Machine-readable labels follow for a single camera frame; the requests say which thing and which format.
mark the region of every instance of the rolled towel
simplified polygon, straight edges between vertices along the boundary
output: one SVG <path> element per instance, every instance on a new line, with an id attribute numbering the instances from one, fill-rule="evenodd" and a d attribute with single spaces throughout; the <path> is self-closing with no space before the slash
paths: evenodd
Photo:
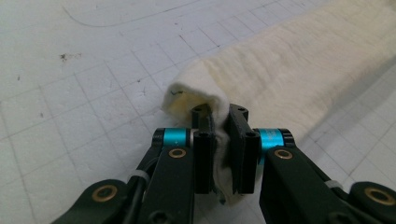
<path id="1" fill-rule="evenodd" d="M 191 63 L 169 86 L 163 110 L 189 123 L 194 106 L 212 107 L 218 140 L 214 180 L 233 204 L 239 198 L 232 193 L 223 130 L 229 103 L 251 111 L 251 127 L 287 128 L 299 141 L 343 92 L 395 56 L 395 0 L 334 0 Z"/>

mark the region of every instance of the white cable tie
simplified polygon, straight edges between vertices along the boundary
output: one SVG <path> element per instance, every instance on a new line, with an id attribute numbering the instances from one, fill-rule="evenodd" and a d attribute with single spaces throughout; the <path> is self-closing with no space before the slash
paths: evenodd
<path id="1" fill-rule="evenodd" d="M 142 171 L 142 170 L 134 170 L 134 171 L 132 171 L 132 173 L 131 173 L 131 175 L 129 176 L 128 179 L 131 179 L 133 176 L 142 177 L 143 179 L 146 180 L 146 188 L 149 186 L 149 181 L 150 181 L 149 174 L 146 173 L 145 171 Z"/>
<path id="2" fill-rule="evenodd" d="M 324 182 L 324 184 L 329 189 L 335 189 L 335 188 L 342 189 L 343 188 L 343 186 L 340 183 L 338 183 L 338 181 L 336 181 L 336 180 L 328 180 L 328 181 Z"/>

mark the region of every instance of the blue ring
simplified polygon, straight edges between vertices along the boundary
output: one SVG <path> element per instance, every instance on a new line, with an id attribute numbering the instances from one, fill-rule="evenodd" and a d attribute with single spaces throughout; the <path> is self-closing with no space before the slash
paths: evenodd
<path id="1" fill-rule="evenodd" d="M 267 150 L 276 146 L 285 146 L 285 142 L 279 129 L 259 129 L 259 133 L 262 139 L 262 154 L 259 164 L 263 165 Z"/>
<path id="2" fill-rule="evenodd" d="M 163 147 L 185 147 L 187 129 L 167 128 L 163 134 Z"/>

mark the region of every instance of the grid paper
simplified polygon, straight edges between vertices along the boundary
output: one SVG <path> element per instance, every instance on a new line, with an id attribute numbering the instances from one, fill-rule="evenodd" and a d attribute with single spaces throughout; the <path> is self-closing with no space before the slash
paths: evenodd
<path id="1" fill-rule="evenodd" d="M 50 223 L 90 184 L 126 181 L 177 125 L 160 105 L 186 64 L 326 1 L 133 2 L 0 4 L 0 223 Z M 299 145 L 346 191 L 396 189 L 395 87 L 396 66 L 357 83 Z M 197 195 L 194 223 L 264 223 L 260 184 L 234 207 Z"/>

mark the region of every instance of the wire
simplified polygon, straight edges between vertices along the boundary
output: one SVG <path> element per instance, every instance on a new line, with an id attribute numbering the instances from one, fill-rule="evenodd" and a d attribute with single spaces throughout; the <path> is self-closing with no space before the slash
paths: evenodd
<path id="1" fill-rule="evenodd" d="M 122 224 L 134 224 L 137 221 L 137 215 L 140 210 L 140 205 L 142 203 L 143 194 L 145 192 L 146 181 L 143 177 L 137 180 L 136 191 L 134 192 L 134 197 L 132 198 L 132 203 L 130 209 L 128 209 L 125 219 Z"/>
<path id="2" fill-rule="evenodd" d="M 151 161 L 147 162 L 146 166 L 143 168 L 143 171 L 147 172 L 153 165 L 157 164 L 157 161 L 158 157 L 153 158 Z M 134 224 L 137 221 L 137 217 L 143 200 L 143 195 L 149 184 L 147 183 L 145 178 L 139 176 L 136 185 L 137 186 L 134 191 L 134 196 L 131 200 L 131 205 L 129 206 L 125 214 L 125 218 L 122 221 L 122 224 Z"/>

